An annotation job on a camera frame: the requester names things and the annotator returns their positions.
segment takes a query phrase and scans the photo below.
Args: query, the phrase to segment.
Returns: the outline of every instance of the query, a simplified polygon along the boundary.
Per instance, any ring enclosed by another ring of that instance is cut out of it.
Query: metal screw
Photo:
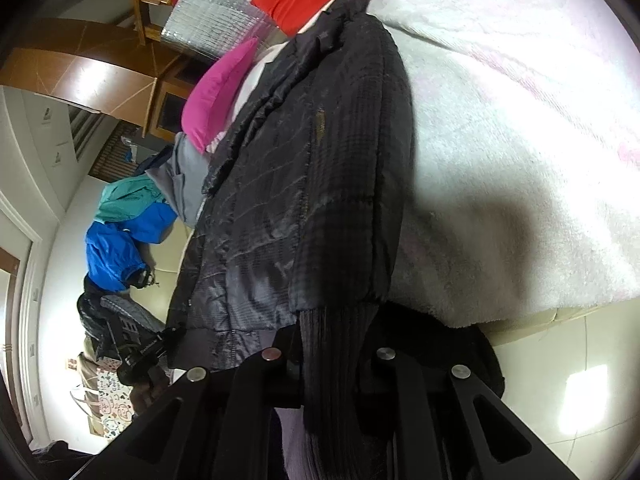
[[[282,355],[282,352],[280,351],[279,348],[276,348],[275,346],[265,348],[262,351],[262,358],[265,361],[276,361],[277,359],[280,358],[281,355]]]
[[[471,370],[465,365],[455,365],[451,369],[451,374],[457,379],[468,379],[471,376]]]
[[[393,348],[387,348],[383,346],[382,348],[378,348],[376,350],[376,355],[378,359],[382,359],[383,361],[391,361],[394,357],[396,357],[396,351]]]
[[[197,383],[203,380],[207,376],[207,371],[204,368],[196,366],[187,372],[187,379],[192,383]]]

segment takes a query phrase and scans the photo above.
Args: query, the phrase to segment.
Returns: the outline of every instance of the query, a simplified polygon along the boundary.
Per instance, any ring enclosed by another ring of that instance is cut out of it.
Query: tiled floor
[[[640,445],[640,300],[495,348],[503,401],[580,480],[610,480]]]

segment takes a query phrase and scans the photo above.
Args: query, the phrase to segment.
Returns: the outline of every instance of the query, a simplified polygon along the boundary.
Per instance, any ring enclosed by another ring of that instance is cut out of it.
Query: puffer jacket
[[[386,299],[410,166],[410,90],[389,33],[336,0],[268,64],[213,155],[167,325],[170,366],[240,364],[318,307]]]

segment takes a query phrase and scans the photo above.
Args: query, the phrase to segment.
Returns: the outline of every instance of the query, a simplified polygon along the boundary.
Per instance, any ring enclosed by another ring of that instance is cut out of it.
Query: green cloth
[[[140,216],[153,202],[163,202],[158,186],[146,174],[107,184],[102,190],[95,221],[123,222]]]

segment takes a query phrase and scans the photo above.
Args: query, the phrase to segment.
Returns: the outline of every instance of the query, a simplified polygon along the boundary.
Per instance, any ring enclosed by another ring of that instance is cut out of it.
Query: blue garment
[[[104,290],[127,290],[129,277],[145,268],[134,240],[157,244],[176,216],[168,204],[154,202],[131,220],[92,223],[84,238],[89,278]]]
[[[164,202],[164,196],[146,174],[123,178],[104,187],[94,220],[103,224],[131,220],[153,202]]]

